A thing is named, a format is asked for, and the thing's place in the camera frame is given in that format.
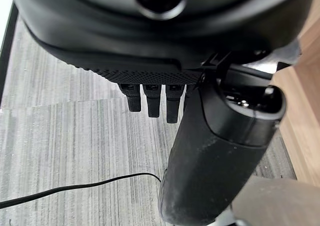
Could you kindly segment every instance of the black plastic housing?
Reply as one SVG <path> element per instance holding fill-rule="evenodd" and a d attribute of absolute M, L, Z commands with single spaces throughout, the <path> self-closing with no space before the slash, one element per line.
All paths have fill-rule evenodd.
<path fill-rule="evenodd" d="M 286 111 L 274 87 L 272 112 L 231 105 L 216 83 L 188 100 L 164 175 L 158 207 L 173 225 L 205 226 L 225 210 L 264 155 Z"/>
<path fill-rule="evenodd" d="M 159 22 L 85 0 L 15 0 L 34 37 L 57 58 L 115 83 L 167 85 L 195 84 L 197 70 L 217 50 L 287 45 L 311 1 L 242 0 Z"/>

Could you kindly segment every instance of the black cable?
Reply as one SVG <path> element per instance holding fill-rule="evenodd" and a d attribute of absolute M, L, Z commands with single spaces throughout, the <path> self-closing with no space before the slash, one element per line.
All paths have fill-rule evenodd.
<path fill-rule="evenodd" d="M 37 199 L 40 199 L 40 198 L 43 198 L 43 197 L 46 197 L 46 196 L 49 196 L 49 195 L 53 195 L 53 194 L 61 192 L 61 191 L 96 187 L 96 186 L 100 186 L 100 185 L 111 183 L 113 181 L 117 181 L 117 180 L 121 180 L 121 179 L 127 179 L 127 178 L 131 178 L 131 177 L 136 177 L 136 176 L 140 176 L 140 175 L 150 175 L 150 176 L 155 177 L 159 182 L 161 182 L 161 180 L 160 180 L 160 178 L 158 176 L 156 176 L 154 174 L 151 174 L 151 173 L 138 173 L 138 174 L 132 174 L 132 175 L 125 175 L 125 176 L 116 177 L 116 178 L 105 180 L 105 181 L 98 182 L 98 183 L 86 184 L 86 185 L 63 186 L 63 187 L 47 190 L 47 191 L 44 191 L 44 192 L 41 192 L 41 193 L 37 193 L 37 194 L 34 194 L 34 195 L 29 195 L 29 196 L 25 196 L 25 197 L 13 199 L 13 200 L 3 201 L 3 202 L 0 202 L 0 209 L 4 209 L 4 208 L 12 207 L 12 206 L 15 206 L 15 205 L 20 205 L 20 204 L 23 204 L 23 203 L 27 203 L 27 202 L 30 202 L 30 201 L 33 201 L 33 200 L 37 200 Z"/>

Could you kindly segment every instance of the controller grip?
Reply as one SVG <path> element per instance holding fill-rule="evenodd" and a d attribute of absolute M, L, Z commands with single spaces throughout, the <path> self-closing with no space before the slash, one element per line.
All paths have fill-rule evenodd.
<path fill-rule="evenodd" d="M 192 93 L 164 174 L 158 208 L 173 225 L 215 221 L 255 170 L 286 110 L 281 92 L 279 111 L 257 119 L 231 109 L 210 87 Z"/>

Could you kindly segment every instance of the floor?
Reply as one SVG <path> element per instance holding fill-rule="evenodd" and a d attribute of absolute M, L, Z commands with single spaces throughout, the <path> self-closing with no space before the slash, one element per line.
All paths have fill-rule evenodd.
<path fill-rule="evenodd" d="M 21 19 L 0 110 L 0 201 L 53 187 L 150 172 L 162 177 L 179 124 L 130 113 L 104 78 L 48 55 Z M 256 175 L 295 179 L 280 133 Z M 0 210 L 1 226 L 164 226 L 150 177 L 55 194 Z"/>

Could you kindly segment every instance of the wooden furniture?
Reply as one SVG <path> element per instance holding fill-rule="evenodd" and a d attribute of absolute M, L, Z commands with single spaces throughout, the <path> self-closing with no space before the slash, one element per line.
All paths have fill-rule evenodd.
<path fill-rule="evenodd" d="M 274 84 L 288 100 L 280 127 L 299 181 L 320 187 L 320 0 L 314 0 L 300 34 L 302 56 L 277 72 Z"/>

